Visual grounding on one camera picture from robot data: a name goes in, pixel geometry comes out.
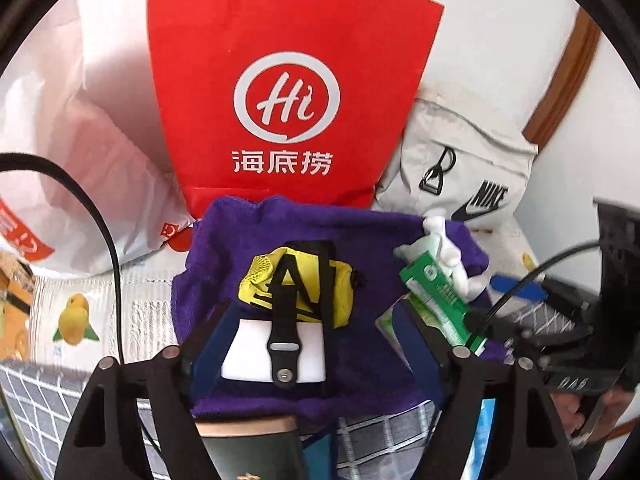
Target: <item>purple cloth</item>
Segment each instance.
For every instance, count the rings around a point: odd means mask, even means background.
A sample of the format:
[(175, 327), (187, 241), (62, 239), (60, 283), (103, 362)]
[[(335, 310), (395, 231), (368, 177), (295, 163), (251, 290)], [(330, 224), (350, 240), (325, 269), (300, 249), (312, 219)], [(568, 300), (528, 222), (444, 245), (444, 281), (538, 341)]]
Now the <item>purple cloth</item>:
[[(362, 273), (366, 284), (354, 293), (349, 324), (334, 331), (336, 363), (328, 370), (335, 381), (333, 397), (321, 398), (318, 384), (297, 384), (285, 391), (271, 383), (221, 380), (211, 396), (196, 404), (193, 414), (292, 413), (327, 422), (337, 416), (397, 413), (424, 401), (425, 393), (374, 325), (407, 292), (398, 276), (402, 261), (393, 256), (393, 248), (423, 235), (418, 216), (301, 205), (281, 197), (259, 204), (233, 197), (213, 202), (195, 225), (186, 271), (173, 282), (172, 317), (180, 343), (217, 303), (238, 297), (239, 282), (254, 256), (270, 253), (289, 240), (334, 241), (337, 259)], [(463, 224), (448, 222), (447, 235), (460, 248), (469, 275), (487, 268), (488, 257)], [(252, 319), (261, 316), (249, 305), (244, 314)]]

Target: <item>wall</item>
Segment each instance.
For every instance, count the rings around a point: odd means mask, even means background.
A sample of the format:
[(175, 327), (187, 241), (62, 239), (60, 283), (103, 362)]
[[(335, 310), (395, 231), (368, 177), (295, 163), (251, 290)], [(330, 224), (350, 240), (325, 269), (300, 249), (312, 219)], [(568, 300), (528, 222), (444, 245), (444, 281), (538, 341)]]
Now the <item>wall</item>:
[[(533, 165), (516, 218), (540, 260), (598, 237), (593, 197), (640, 206), (640, 89), (602, 37), (572, 108)], [(600, 256), (577, 256), (553, 273), (600, 286)]]
[[(524, 127), (574, 22), (573, 0), (436, 0), (446, 10), (426, 81), (452, 80)], [(170, 167), (152, 84), (145, 0), (79, 0), (90, 96), (162, 168)]]

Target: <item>yellow pouch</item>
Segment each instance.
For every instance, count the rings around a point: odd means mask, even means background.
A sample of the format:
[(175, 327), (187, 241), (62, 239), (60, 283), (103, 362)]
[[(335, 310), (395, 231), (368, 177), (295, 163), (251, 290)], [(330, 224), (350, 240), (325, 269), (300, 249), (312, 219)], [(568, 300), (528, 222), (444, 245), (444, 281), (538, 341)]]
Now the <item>yellow pouch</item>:
[[(284, 254), (291, 254), (296, 259), (300, 278), (305, 285), (309, 300), (317, 303), (320, 298), (320, 277), (318, 273), (318, 256), (279, 247), (270, 254), (254, 256), (251, 267), (246, 276), (240, 282), (238, 298), (262, 308), (271, 307), (271, 294), (268, 285), (271, 283), (273, 272)], [(353, 269), (349, 264), (330, 260), (329, 265), (335, 269), (334, 286), (334, 328), (345, 326), (349, 322), (351, 309), (353, 308), (353, 287), (351, 286), (351, 273)], [(286, 273), (282, 280), (283, 285), (293, 285), (293, 278)], [(319, 316), (300, 297), (296, 298), (298, 320), (320, 322)]]

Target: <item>metal screw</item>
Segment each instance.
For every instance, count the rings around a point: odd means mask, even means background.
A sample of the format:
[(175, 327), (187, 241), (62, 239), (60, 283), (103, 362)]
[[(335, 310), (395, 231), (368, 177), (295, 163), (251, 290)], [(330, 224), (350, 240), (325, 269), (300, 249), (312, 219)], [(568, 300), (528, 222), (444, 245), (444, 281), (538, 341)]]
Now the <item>metal screw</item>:
[(453, 355), (459, 357), (460, 359), (467, 359), (471, 355), (471, 350), (466, 346), (454, 346), (453, 347)]
[(278, 376), (278, 380), (281, 383), (290, 383), (293, 380), (293, 372), (291, 370), (287, 370), (286, 368), (278, 370), (276, 375)]
[(179, 346), (167, 346), (162, 350), (162, 357), (165, 359), (173, 359), (174, 357), (178, 357), (180, 355), (180, 347)]
[(100, 359), (100, 362), (98, 362), (98, 368), (100, 368), (100, 370), (108, 370), (108, 368), (111, 368), (115, 362), (116, 359), (113, 357), (103, 357)]
[(523, 370), (533, 370), (533, 361), (528, 357), (520, 357), (518, 358), (518, 365)]

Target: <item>red bag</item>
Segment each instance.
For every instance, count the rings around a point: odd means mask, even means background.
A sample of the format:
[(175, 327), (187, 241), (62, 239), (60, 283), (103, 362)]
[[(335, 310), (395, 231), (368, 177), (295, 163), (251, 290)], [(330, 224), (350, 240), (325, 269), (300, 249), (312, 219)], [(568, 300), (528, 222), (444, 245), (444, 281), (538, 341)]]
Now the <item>red bag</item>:
[(369, 207), (442, 11), (429, 0), (148, 0), (191, 213), (230, 194)]

